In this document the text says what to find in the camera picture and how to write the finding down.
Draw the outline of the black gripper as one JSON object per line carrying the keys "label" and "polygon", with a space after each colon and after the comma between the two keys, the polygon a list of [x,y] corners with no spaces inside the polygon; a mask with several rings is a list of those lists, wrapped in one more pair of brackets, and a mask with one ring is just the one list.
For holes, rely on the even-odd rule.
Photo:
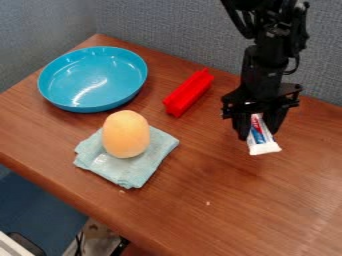
{"label": "black gripper", "polygon": [[222,117],[233,119],[233,128],[242,141],[250,133],[252,114],[264,113],[265,124],[276,134],[289,108],[300,105],[302,86],[282,82],[288,64],[266,66],[260,60],[258,48],[250,46],[245,50],[241,85],[222,96]]}

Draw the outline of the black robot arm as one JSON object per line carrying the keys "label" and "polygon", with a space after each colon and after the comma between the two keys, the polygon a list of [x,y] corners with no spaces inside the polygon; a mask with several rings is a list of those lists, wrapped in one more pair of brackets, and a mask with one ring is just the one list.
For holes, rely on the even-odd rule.
{"label": "black robot arm", "polygon": [[297,69],[309,33],[310,3],[301,0],[221,0],[245,38],[254,44],[245,50],[241,85],[222,97],[222,117],[233,120],[238,137],[250,133],[252,116],[261,114],[266,127],[277,133],[289,109],[300,105],[304,87],[282,77]]}

